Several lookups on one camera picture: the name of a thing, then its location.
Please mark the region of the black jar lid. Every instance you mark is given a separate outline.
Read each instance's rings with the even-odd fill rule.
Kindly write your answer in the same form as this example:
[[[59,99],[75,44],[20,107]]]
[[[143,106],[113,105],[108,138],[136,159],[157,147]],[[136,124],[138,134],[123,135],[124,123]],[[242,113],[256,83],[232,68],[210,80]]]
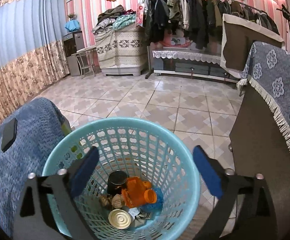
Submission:
[[[115,196],[121,194],[122,188],[124,187],[128,175],[122,170],[117,170],[109,174],[107,182],[107,194]]]

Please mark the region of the blue plastic wrapper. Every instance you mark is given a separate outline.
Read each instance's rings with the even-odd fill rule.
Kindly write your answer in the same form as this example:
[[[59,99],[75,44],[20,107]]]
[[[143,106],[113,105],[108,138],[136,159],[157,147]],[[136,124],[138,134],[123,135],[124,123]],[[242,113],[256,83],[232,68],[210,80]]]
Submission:
[[[145,212],[161,210],[164,203],[162,190],[157,187],[146,190],[144,200],[145,204],[141,206],[141,209]]]

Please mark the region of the black phone case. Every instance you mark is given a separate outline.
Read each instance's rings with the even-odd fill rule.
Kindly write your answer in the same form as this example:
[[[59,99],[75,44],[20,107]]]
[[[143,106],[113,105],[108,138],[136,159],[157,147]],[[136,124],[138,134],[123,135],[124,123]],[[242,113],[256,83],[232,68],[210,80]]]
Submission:
[[[17,136],[17,119],[13,118],[5,124],[3,129],[1,150],[6,152],[15,142]]]

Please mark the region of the blue fuzzy table cover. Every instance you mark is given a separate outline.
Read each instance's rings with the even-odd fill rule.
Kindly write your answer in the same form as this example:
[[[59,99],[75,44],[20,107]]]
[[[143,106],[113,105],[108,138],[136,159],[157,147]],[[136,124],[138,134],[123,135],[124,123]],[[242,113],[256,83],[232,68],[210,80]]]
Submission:
[[[13,118],[17,120],[16,139],[3,152],[3,130]],[[0,125],[0,228],[9,237],[13,235],[14,216],[28,174],[42,174],[48,156],[64,138],[61,127],[65,120],[52,101],[36,98]]]

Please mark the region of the light blue mesh basket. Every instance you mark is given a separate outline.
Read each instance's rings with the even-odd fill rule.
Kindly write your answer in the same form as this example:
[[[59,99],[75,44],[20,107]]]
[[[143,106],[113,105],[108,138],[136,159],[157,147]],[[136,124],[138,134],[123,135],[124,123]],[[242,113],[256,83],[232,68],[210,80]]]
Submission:
[[[195,215],[200,175],[193,156],[174,133],[137,118],[107,118],[67,135],[51,152],[43,175],[50,176],[82,159],[92,147],[99,161],[82,194],[74,201],[98,239],[178,239]],[[108,221],[99,197],[112,172],[124,171],[152,183],[163,194],[163,207],[138,228],[118,230]]]

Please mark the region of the blue floral curtain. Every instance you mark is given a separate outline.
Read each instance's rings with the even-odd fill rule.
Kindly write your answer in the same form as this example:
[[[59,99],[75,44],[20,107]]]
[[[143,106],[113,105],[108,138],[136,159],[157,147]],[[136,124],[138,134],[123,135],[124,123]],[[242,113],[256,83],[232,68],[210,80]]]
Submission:
[[[0,0],[0,124],[69,74],[64,0]]]

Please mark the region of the small metal folding table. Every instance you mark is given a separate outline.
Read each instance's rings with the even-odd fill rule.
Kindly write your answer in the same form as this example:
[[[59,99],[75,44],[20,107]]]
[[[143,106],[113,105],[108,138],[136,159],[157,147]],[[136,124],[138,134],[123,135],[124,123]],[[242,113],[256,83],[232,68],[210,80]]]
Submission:
[[[90,46],[78,50],[73,56],[76,57],[78,67],[80,70],[80,77],[83,79],[87,75],[95,76],[95,63],[93,59],[94,52],[96,52],[96,46]]]

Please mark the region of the grey water dispenser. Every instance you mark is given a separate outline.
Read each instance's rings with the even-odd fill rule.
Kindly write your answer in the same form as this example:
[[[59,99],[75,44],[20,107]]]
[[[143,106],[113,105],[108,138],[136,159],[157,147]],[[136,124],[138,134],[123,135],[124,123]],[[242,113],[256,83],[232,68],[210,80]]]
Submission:
[[[71,76],[80,76],[80,68],[77,61],[76,53],[78,50],[85,48],[82,31],[68,33],[62,38],[67,64]]]

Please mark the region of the blue floral fringed cloth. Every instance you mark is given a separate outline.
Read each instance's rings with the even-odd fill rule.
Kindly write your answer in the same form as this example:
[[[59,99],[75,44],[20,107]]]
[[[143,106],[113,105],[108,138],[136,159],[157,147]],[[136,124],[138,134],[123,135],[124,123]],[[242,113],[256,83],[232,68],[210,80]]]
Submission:
[[[263,98],[290,152],[290,52],[255,41],[237,84],[250,84]]]

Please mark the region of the blue covered water bottle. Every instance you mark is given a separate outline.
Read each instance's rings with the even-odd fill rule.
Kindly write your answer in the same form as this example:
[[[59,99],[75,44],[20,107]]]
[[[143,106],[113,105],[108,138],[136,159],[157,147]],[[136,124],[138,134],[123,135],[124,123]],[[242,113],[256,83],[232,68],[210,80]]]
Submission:
[[[80,23],[77,20],[76,14],[69,14],[68,15],[69,20],[65,24],[65,29],[68,33],[72,33],[74,31],[80,31]]]

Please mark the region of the low tv stand lace cover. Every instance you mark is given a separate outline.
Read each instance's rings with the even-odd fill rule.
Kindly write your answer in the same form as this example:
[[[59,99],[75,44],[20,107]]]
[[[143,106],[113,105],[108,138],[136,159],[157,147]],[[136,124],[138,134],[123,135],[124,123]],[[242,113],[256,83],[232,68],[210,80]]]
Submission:
[[[150,66],[158,74],[199,77],[237,83],[238,78],[221,66],[221,56],[185,48],[160,48],[151,52]]]

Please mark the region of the patterned cloth covered cabinet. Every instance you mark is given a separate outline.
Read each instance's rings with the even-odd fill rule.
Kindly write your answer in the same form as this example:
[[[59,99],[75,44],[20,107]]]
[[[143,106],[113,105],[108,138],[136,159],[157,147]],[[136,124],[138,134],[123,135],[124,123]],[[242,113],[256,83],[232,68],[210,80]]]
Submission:
[[[104,76],[140,76],[148,66],[144,29],[133,24],[107,29],[95,35],[99,67]]]

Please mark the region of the pile of folded clothes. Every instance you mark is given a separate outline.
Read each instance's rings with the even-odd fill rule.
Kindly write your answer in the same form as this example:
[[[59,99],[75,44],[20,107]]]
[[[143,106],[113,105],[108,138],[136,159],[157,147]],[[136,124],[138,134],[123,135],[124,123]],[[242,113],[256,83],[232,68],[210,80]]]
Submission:
[[[136,12],[133,9],[125,10],[122,5],[118,5],[98,15],[92,33],[96,35],[108,29],[120,30],[135,22]]]

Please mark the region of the black floor stand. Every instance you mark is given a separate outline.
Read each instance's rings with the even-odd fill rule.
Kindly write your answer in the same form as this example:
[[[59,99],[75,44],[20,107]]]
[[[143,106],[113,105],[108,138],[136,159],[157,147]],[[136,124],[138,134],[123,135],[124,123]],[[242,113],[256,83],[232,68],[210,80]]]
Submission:
[[[289,36],[290,36],[290,12],[287,9],[287,7],[282,4],[280,9],[277,9],[278,11],[282,12],[283,17],[286,19],[288,23],[288,28],[289,28]]]

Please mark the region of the clothes rack with garments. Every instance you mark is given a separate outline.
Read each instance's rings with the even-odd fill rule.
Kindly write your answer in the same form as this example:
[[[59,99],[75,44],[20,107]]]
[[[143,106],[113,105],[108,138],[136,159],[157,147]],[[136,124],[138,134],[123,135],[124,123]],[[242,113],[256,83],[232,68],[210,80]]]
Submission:
[[[264,12],[233,0],[141,0],[137,24],[145,29],[148,54],[164,47],[221,56],[223,14],[238,16],[279,34]]]

